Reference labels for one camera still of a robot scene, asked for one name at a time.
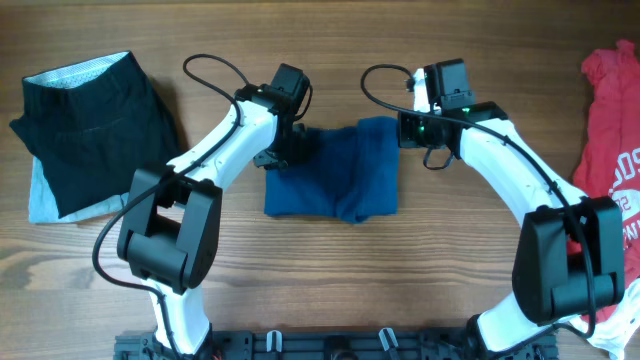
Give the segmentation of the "black folded shorts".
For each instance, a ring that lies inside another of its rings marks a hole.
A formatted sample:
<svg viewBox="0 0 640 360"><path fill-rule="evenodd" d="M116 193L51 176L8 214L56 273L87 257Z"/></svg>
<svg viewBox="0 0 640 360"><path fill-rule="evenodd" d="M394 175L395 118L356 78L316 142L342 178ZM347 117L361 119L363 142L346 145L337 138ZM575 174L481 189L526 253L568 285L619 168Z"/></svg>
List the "black folded shorts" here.
<svg viewBox="0 0 640 360"><path fill-rule="evenodd" d="M128 193L134 172L181 153L174 118L130 51L22 80L10 127L42 163L59 216Z"/></svg>

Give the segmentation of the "light grey folded garment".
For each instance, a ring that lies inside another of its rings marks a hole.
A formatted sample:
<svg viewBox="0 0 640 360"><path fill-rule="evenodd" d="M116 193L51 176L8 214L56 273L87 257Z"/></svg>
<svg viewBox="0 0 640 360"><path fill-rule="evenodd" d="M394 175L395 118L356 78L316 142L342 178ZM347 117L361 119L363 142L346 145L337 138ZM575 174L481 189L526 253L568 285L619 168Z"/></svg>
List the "light grey folded garment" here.
<svg viewBox="0 0 640 360"><path fill-rule="evenodd" d="M32 224L75 223L107 215L121 210L127 203L128 193L110 198L78 210L64 217L59 216L58 207L51 188L44 176L41 161L34 157L28 220Z"/></svg>

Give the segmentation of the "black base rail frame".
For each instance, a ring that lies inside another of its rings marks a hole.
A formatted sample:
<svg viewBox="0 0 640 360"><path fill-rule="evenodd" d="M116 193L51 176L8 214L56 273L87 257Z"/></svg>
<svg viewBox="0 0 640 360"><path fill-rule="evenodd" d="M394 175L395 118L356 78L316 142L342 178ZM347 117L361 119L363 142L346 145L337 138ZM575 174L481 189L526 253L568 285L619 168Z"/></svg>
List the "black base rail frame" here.
<svg viewBox="0 0 640 360"><path fill-rule="evenodd" d="M210 331L197 355L184 359L481 359L465 353L463 328L427 328L422 331L268 333ZM115 338L113 359L174 359L153 332ZM497 359L557 360L555 335L547 335L521 350Z"/></svg>

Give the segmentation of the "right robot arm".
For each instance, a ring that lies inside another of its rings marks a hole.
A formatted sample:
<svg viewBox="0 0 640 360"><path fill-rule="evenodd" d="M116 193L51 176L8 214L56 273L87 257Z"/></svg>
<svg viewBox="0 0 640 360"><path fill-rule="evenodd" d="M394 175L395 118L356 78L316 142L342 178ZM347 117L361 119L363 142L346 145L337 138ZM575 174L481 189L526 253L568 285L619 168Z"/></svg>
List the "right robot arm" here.
<svg viewBox="0 0 640 360"><path fill-rule="evenodd" d="M406 86L414 104L398 114L400 146L448 150L483 176L520 227L511 293L468 321L463 356L542 358L544 341L565 329L622 358L638 321L616 203L564 180L500 107L477 102L462 60L413 71Z"/></svg>

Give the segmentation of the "blue t-shirt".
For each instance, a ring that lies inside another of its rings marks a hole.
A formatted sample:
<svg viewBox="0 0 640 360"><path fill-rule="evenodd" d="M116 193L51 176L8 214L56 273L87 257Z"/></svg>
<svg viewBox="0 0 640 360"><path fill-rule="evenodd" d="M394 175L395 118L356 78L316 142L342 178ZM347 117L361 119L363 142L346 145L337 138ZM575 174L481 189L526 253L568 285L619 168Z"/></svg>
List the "blue t-shirt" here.
<svg viewBox="0 0 640 360"><path fill-rule="evenodd" d="M359 224L398 211L397 120L363 118L354 126L307 131L305 162L266 172L264 213L323 216Z"/></svg>

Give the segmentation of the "red printed t-shirt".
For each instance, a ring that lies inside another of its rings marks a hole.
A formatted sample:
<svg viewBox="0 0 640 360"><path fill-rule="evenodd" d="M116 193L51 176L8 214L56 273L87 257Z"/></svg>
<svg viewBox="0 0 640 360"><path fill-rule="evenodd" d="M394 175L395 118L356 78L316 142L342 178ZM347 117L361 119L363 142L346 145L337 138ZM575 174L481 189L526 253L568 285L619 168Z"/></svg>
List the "red printed t-shirt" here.
<svg viewBox="0 0 640 360"><path fill-rule="evenodd" d="M572 182L592 198L608 196L622 213L625 292L599 310L589 343L623 359L639 328L639 57L633 42L597 49L581 71L593 87L587 143Z"/></svg>

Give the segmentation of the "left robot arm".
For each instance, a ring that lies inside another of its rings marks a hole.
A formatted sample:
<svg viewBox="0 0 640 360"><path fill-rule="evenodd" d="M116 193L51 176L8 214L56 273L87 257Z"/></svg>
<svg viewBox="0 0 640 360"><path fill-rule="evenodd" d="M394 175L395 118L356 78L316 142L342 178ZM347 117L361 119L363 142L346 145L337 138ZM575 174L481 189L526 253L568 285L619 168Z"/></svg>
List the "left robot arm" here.
<svg viewBox="0 0 640 360"><path fill-rule="evenodd" d="M117 255L152 297L157 328L117 337L115 358L218 358L201 284L218 248L223 192L248 163L280 169L306 157L299 120L311 95L303 71L282 64L270 83L237 90L191 150L135 172Z"/></svg>

